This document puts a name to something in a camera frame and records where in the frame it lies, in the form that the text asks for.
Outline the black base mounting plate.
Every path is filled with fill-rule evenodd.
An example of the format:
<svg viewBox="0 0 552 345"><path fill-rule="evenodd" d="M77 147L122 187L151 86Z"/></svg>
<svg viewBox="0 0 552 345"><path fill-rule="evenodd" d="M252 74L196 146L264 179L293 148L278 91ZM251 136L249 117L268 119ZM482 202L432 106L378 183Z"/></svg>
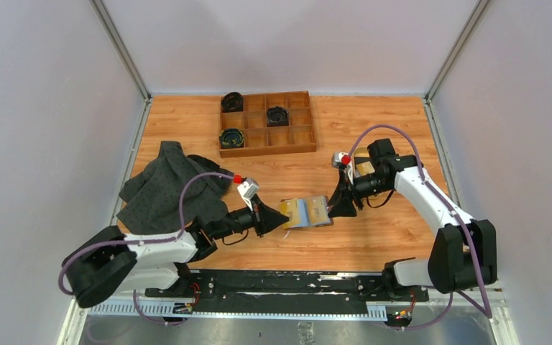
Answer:
<svg viewBox="0 0 552 345"><path fill-rule="evenodd" d="M407 308L428 301L414 287L389 292L378 272L191 270L166 290L147 288L146 298L189 298L193 312L266 316L365 316L370 305Z"/></svg>

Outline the black coiled belt top-left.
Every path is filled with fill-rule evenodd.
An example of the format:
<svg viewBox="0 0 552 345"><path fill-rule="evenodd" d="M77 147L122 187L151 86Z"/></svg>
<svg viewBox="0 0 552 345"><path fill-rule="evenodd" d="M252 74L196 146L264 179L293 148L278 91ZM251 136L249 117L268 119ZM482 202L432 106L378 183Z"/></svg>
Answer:
<svg viewBox="0 0 552 345"><path fill-rule="evenodd" d="M244 110L244 97L239 92L230 92L221 99L223 113L241 112Z"/></svg>

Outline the black coiled belt middle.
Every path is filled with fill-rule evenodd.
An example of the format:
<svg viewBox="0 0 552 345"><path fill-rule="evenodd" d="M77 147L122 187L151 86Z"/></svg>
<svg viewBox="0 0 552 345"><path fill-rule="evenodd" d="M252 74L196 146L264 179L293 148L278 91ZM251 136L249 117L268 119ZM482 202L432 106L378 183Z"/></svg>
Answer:
<svg viewBox="0 0 552 345"><path fill-rule="evenodd" d="M266 122L268 127L283 127L289 125L289 112L281 106L273 106L266 110Z"/></svg>

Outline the brown leather card holder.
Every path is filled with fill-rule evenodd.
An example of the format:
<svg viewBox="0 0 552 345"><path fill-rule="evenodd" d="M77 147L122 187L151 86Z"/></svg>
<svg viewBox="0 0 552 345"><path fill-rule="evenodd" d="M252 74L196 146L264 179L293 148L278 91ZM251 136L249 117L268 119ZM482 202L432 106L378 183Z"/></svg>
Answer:
<svg viewBox="0 0 552 345"><path fill-rule="evenodd" d="M279 211L289 218L283 225L284 229L306 229L333 224L328 216L327 198L324 195L282 200Z"/></svg>

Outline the wooden compartment tray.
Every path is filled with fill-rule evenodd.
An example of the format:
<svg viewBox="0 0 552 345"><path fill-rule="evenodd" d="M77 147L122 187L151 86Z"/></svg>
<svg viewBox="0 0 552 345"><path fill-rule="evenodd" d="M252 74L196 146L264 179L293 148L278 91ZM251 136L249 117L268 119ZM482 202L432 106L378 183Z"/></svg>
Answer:
<svg viewBox="0 0 552 345"><path fill-rule="evenodd" d="M315 152L315 121L308 91L221 97L218 153L222 158Z"/></svg>

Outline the gold VIP card 8835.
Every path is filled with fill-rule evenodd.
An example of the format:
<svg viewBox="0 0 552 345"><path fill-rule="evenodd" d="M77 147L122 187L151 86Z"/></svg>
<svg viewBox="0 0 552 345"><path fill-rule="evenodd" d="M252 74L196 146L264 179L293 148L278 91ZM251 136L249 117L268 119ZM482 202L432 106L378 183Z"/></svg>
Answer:
<svg viewBox="0 0 552 345"><path fill-rule="evenodd" d="M326 226L332 223L328 216L328 204L324 195L307 198L306 203L310 226Z"/></svg>

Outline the black-green coiled belt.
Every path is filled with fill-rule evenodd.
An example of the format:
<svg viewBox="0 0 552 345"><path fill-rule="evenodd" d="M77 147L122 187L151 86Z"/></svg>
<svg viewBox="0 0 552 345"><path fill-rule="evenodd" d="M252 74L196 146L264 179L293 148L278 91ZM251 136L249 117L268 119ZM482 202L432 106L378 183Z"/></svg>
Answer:
<svg viewBox="0 0 552 345"><path fill-rule="evenodd" d="M243 131L237 128L224 129L219 135L220 148L223 150L242 148L244 141Z"/></svg>

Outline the dark grey dotted cloth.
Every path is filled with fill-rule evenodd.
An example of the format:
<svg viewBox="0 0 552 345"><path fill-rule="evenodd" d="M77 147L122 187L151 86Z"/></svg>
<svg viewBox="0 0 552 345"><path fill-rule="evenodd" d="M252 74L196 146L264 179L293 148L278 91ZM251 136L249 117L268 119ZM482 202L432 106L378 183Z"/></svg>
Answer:
<svg viewBox="0 0 552 345"><path fill-rule="evenodd" d="M140 174L125 182L119 193L124 207L117 218L133 234L168 234L180 229L179 198L186 183L201 173L233 175L214 161L187 155L179 142L163 141L155 159ZM218 176L197 179L183 200L185 223L222 219L228 208L222 197L231 180Z"/></svg>

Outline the yellow oval card tray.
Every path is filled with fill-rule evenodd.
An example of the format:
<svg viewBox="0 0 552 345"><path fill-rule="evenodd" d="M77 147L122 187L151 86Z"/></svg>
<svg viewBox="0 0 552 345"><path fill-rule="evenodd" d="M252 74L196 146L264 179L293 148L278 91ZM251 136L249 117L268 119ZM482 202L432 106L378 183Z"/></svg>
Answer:
<svg viewBox="0 0 552 345"><path fill-rule="evenodd" d="M358 147L354 150L354 177L358 178L375 173L367 147Z"/></svg>

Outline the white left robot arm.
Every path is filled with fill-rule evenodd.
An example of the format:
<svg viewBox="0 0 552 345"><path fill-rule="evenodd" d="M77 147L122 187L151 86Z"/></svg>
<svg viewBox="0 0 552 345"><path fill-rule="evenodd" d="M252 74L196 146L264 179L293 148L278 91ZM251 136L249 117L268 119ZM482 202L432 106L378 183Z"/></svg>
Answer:
<svg viewBox="0 0 552 345"><path fill-rule="evenodd" d="M69 284L63 292L74 296L81 308L133 290L160 289L182 297L191 288L188 264L213 254L219 239L249 230L263 236L288 220L255 196L250 207L217 221L196 217L182 236L124 234L117 225L107 226L63 260L58 284L61 288Z"/></svg>

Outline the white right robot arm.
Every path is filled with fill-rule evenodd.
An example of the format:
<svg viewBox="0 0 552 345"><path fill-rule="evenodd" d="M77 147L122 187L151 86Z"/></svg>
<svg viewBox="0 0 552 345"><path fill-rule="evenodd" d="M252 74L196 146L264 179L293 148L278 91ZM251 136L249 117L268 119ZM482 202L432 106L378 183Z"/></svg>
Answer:
<svg viewBox="0 0 552 345"><path fill-rule="evenodd" d="M432 287L440 293L478 288L497 281L497 244L494 225L478 220L452 203L438 188L415 155L399 155L390 139L368 146L362 158L372 171L356 172L354 158L333 154L339 171L337 186L328 200L330 218L355 217L370 196L397 192L421 215L434 235L428 259L399 259L385 264L382 290L391 300L408 294L410 287Z"/></svg>

